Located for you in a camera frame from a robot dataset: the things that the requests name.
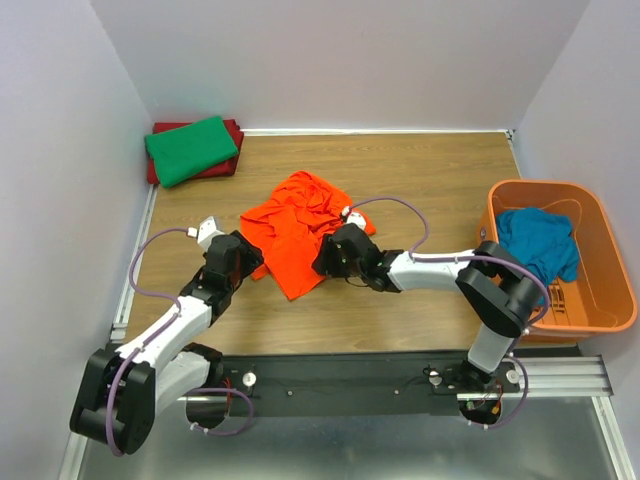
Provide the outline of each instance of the folded green towel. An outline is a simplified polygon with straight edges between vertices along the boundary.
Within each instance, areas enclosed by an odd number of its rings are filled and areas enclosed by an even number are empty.
[[[145,142],[163,187],[172,187],[238,154],[220,117],[147,135]]]

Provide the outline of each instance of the pile of laundry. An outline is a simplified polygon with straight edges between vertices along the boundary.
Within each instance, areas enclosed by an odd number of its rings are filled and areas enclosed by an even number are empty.
[[[546,286],[556,277],[565,282],[576,280],[580,254],[569,217],[523,208],[501,213],[496,226],[500,245]]]
[[[264,257],[253,279],[270,273],[289,300],[309,292],[325,278],[311,267],[322,237],[343,225],[342,211],[351,204],[349,195],[329,182],[309,172],[292,174],[269,200],[240,217],[242,234]],[[364,231],[373,235],[369,218],[358,213],[366,222]]]

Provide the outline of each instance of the laundry basket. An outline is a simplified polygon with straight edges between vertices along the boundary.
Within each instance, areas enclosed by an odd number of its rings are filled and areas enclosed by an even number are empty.
[[[636,299],[604,209],[585,188],[571,183],[506,180],[489,192],[478,240],[498,242],[496,215],[526,207],[567,215],[580,252],[578,279],[556,279],[549,286],[551,308],[532,328],[528,340],[578,341],[629,328]]]

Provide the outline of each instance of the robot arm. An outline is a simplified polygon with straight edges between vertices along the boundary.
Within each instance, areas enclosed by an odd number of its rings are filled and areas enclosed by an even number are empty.
[[[448,255],[381,251],[354,224],[326,235],[313,264],[319,274],[358,276],[380,292],[399,293],[417,288],[461,291],[483,325],[466,361],[453,369],[452,378],[447,380],[470,391],[483,391],[491,383],[542,296],[539,286],[517,266],[522,267],[494,242],[483,242],[475,250]],[[500,283],[492,281],[496,276],[500,277]]]
[[[108,392],[118,369],[136,351],[117,386],[111,415],[114,439],[124,453],[142,445],[155,416],[171,402],[204,384],[219,383],[222,355],[188,343],[224,313],[243,279],[263,259],[237,231],[221,232],[213,217],[189,233],[205,250],[205,265],[180,292],[180,311],[172,306],[131,342],[116,351],[99,349],[89,358],[71,416],[72,431],[107,442]]]

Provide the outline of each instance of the wire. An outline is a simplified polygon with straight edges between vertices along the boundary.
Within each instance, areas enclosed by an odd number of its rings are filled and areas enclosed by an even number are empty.
[[[502,417],[502,396],[504,395],[504,389],[502,388],[502,383],[498,382],[500,385],[500,396],[498,397],[498,407],[500,407],[500,416]]]
[[[502,384],[500,383],[500,381],[496,382],[496,385],[498,386],[498,391],[500,393],[500,396],[498,398],[498,403],[500,403],[500,399],[502,398]],[[490,395],[492,395],[494,392],[487,392],[484,397],[482,397],[480,400],[475,400],[473,401],[473,410],[475,410],[478,407],[481,407],[482,405],[484,405],[484,403],[487,401],[487,398],[489,398]]]
[[[151,343],[155,338],[157,338],[158,335],[160,335],[167,328],[169,328],[169,326],[171,326],[171,324],[176,321],[176,319],[178,318],[182,310],[182,306],[180,305],[180,301],[178,300],[178,297],[174,295],[169,295],[167,293],[152,292],[149,290],[144,290],[138,287],[134,279],[136,265],[138,264],[138,261],[140,260],[140,257],[142,256],[142,253],[144,252],[144,250],[156,238],[170,232],[182,232],[186,234],[188,230],[186,228],[179,228],[179,227],[167,228],[166,230],[162,230],[156,233],[155,235],[151,236],[146,242],[142,244],[140,249],[136,252],[135,256],[133,257],[133,260],[131,261],[131,265],[129,267],[129,285],[131,285],[131,288],[133,288],[135,292],[140,293],[142,295],[146,295],[148,297],[165,298],[167,300],[171,300],[174,303],[174,305],[177,307],[176,312],[171,316],[171,318],[169,318],[169,320],[167,320],[164,324],[162,324],[160,328],[158,328],[155,332],[149,335],[149,337],[147,337],[142,342],[142,348],[149,345],[149,343]],[[129,367],[129,365],[133,362],[133,359],[135,358],[135,356],[138,355],[141,351],[142,350],[140,348],[135,348],[131,352],[131,354],[120,364],[120,367],[118,367],[118,370],[116,370],[116,374],[113,377],[113,380],[111,381],[111,386],[109,387],[109,394],[107,396],[107,411],[106,411],[106,421],[105,421],[106,432],[105,433],[107,437],[107,445],[111,449],[111,453],[113,453],[113,455],[115,455],[116,457],[121,457],[122,455],[124,455],[124,453],[118,448],[118,445],[116,444],[116,440],[115,440],[115,435],[114,435],[113,410],[115,406],[116,394],[118,392],[118,387],[120,385],[120,381],[122,380],[122,377],[124,376],[125,371]]]
[[[222,383],[226,388],[231,389],[231,380],[229,380],[229,377],[226,377]],[[231,408],[231,396],[231,393],[227,393],[227,406],[224,412],[225,415],[229,414],[229,409]]]
[[[529,320],[529,322],[527,323],[527,326],[533,325],[538,320],[540,320],[542,317],[544,317],[545,314],[547,313],[547,311],[549,310],[549,306],[551,305],[551,299],[549,298],[549,292],[547,291],[547,288],[540,281],[540,279],[535,276],[535,274],[531,273],[531,271],[529,271],[525,267],[517,265],[517,264],[515,264],[513,262],[510,262],[508,260],[503,260],[502,258],[487,257],[485,255],[464,255],[464,256],[461,256],[461,257],[452,257],[452,256],[445,256],[445,257],[412,257],[412,260],[414,262],[418,262],[418,263],[445,263],[445,262],[472,262],[472,261],[478,261],[478,262],[495,263],[497,265],[502,265],[502,266],[505,266],[505,267],[513,268],[514,270],[516,270],[517,272],[521,273],[522,275],[527,277],[529,280],[531,280],[538,287],[538,289],[540,290],[540,293],[542,293],[542,298],[543,298],[543,301],[544,301],[544,305],[542,306],[542,310],[540,310],[540,312],[538,312],[538,314],[535,317],[533,317],[532,319]]]
[[[429,233],[430,233],[430,229],[429,229],[429,221],[427,220],[427,217],[424,215],[424,213],[422,213],[418,207],[416,207],[415,205],[413,205],[412,203],[407,202],[406,200],[403,200],[401,198],[398,197],[394,197],[394,196],[380,196],[380,197],[371,197],[371,198],[367,198],[366,200],[361,200],[360,202],[356,202],[353,205],[351,205],[349,207],[348,213],[347,215],[349,215],[351,213],[351,211],[356,208],[359,207],[361,205],[365,205],[367,203],[371,203],[371,202],[377,202],[379,200],[390,200],[392,202],[397,202],[397,203],[401,203],[402,205],[404,205],[405,207],[409,207],[411,210],[414,211],[414,213],[416,215],[418,215],[418,217],[420,217],[420,220],[422,221],[422,225],[424,225],[424,235],[422,236],[422,238],[420,240],[418,240],[410,249],[409,249],[409,257],[411,257],[413,255],[413,252],[415,251],[416,248],[418,248],[420,245],[422,245],[424,242],[427,241],[427,238],[429,238]]]
[[[430,257],[430,258],[424,258],[424,257],[414,257],[413,254],[415,252],[415,249],[418,248],[420,245],[422,245],[428,238],[429,238],[429,222],[427,221],[427,218],[425,217],[425,215],[418,209],[418,207],[416,207],[415,205],[402,200],[401,198],[398,197],[393,197],[393,196],[380,196],[380,197],[371,197],[368,198],[366,200],[362,200],[360,202],[356,202],[353,205],[351,205],[351,207],[349,207],[348,213],[351,213],[351,211],[356,208],[359,207],[361,205],[365,205],[367,203],[371,203],[371,202],[377,202],[379,200],[391,200],[394,202],[398,202],[401,203],[402,205],[405,205],[406,207],[409,207],[411,210],[413,210],[416,215],[418,215],[418,217],[420,217],[420,220],[422,220],[422,223],[424,225],[424,235],[423,237],[416,242],[409,250],[408,250],[408,254],[409,254],[409,258],[411,260],[413,260],[414,262],[418,262],[418,263],[446,263],[446,262],[467,262],[467,261],[482,261],[482,262],[488,262],[488,263],[495,263],[498,265],[502,265],[502,266],[506,266],[509,268],[513,268],[514,270],[516,270],[517,272],[521,273],[522,275],[524,275],[525,277],[527,277],[529,280],[531,280],[540,290],[540,292],[542,293],[542,298],[544,299],[544,305],[542,306],[542,310],[540,310],[540,312],[533,317],[532,319],[529,320],[527,326],[531,326],[534,323],[536,323],[538,320],[540,320],[542,317],[544,317],[547,313],[547,311],[549,310],[549,307],[551,306],[551,299],[549,298],[549,292],[547,291],[547,288],[544,286],[544,284],[540,281],[540,279],[538,277],[536,277],[529,269],[522,267],[520,265],[517,265],[513,262],[509,262],[507,260],[503,260],[501,258],[494,258],[494,257],[486,257],[484,255],[468,255],[468,256],[462,256],[462,257],[453,257],[453,256],[443,256],[443,257]],[[515,339],[513,341],[513,343],[511,344],[508,352],[511,352],[513,350],[513,348],[515,347],[516,343],[517,343],[518,339]]]
[[[244,394],[239,390],[236,390],[235,388],[196,388],[195,390],[191,390],[189,393],[187,393],[187,395],[194,395],[197,393],[226,393],[226,394],[236,395],[240,397],[242,400],[244,400],[244,402],[247,404],[247,407],[249,407],[249,416],[247,417],[247,420],[239,428],[236,428],[235,430],[228,430],[228,431],[209,430],[208,428],[201,427],[197,423],[191,424],[192,430],[198,430],[199,432],[202,432],[205,435],[210,435],[212,437],[231,437],[234,435],[238,435],[244,432],[247,428],[249,428],[249,425],[253,420],[255,410],[253,407],[253,403],[251,402],[251,399],[246,394]]]
[[[527,396],[529,395],[529,374],[527,373],[527,369],[525,368],[524,364],[522,363],[521,360],[517,359],[514,356],[506,357],[506,359],[511,360],[513,363],[519,366],[520,369],[522,370],[522,378],[524,379],[522,396],[520,397],[520,400],[518,401],[518,405],[516,405],[516,408],[514,408],[509,415],[507,415],[504,419],[501,419],[498,422],[494,423],[493,425],[487,425],[486,428],[490,430],[493,430],[494,428],[504,427],[506,424],[511,422],[511,420],[513,420],[515,416],[520,412],[520,410],[522,410],[522,407],[524,407],[524,404],[527,401]]]
[[[353,285],[354,287],[362,288],[362,287],[368,287],[369,286],[366,283],[363,283],[362,285],[358,285],[357,283],[352,283],[352,282],[349,281],[348,278],[345,278],[344,281],[347,282],[349,285]]]

